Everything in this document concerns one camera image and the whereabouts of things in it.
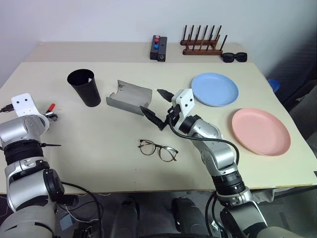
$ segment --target pink plate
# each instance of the pink plate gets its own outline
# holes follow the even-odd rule
[[[291,137],[283,123],[259,109],[237,111],[232,118],[232,129],[245,147],[259,155],[282,155],[291,145]]]

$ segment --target white tabletop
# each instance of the white tabletop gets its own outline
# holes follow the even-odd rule
[[[68,74],[79,68],[95,73],[102,98],[97,107],[86,107],[66,81]],[[200,153],[190,141],[175,136],[169,128],[159,131],[145,117],[110,107],[105,101],[106,96],[117,91],[117,80],[147,87],[153,90],[149,109],[164,119],[171,105],[156,89],[176,93],[190,87],[192,78],[203,72],[224,74],[239,88],[239,97],[232,105],[213,108],[196,100],[192,114],[217,125],[224,139],[238,146],[238,168],[248,187],[317,184],[315,156],[253,63],[24,62],[0,89],[0,104],[5,106],[12,96],[25,92],[33,96],[41,112],[56,103],[58,121],[52,122],[42,142],[62,144],[44,148],[44,154],[63,181],[93,192],[213,189]],[[285,124],[292,140],[287,153],[277,157],[257,155],[235,139],[232,115],[247,107],[268,111]],[[2,113],[0,123],[15,117],[14,112]],[[142,155],[137,148],[139,139],[177,149],[177,162],[163,162],[157,153]],[[0,153],[0,171],[5,167]],[[0,192],[5,191],[3,172]]]

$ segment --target black cup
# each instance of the black cup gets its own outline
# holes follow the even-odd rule
[[[88,107],[95,107],[100,102],[94,73],[88,69],[78,69],[69,74],[67,82],[76,90]]]

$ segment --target blue plate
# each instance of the blue plate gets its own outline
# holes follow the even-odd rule
[[[218,73],[202,73],[192,81],[194,96],[203,104],[222,107],[236,101],[237,85],[228,77]]]

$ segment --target wooden rack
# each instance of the wooden rack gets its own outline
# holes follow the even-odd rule
[[[190,30],[190,34],[188,34],[187,40],[185,40],[187,25],[185,26],[183,40],[180,41],[181,46],[186,46],[186,48],[183,50],[183,55],[200,55],[200,56],[219,56],[219,55],[221,55],[222,54],[222,47],[223,47],[228,35],[226,35],[224,37],[220,49],[217,50],[216,46],[217,46],[217,43],[220,39],[221,26],[219,27],[218,32],[217,32],[216,36],[214,37],[214,39],[212,39],[212,37],[213,37],[212,33],[214,31],[214,26],[212,26],[212,29],[210,31],[210,34],[209,34],[209,37],[207,40],[205,40],[205,36],[207,33],[208,25],[205,27],[202,39],[198,40],[200,28],[201,28],[201,25],[198,27],[198,30],[197,30],[197,33],[196,33],[194,40],[192,40],[192,35],[193,35],[193,31],[194,31],[194,25],[193,25],[191,30]]]

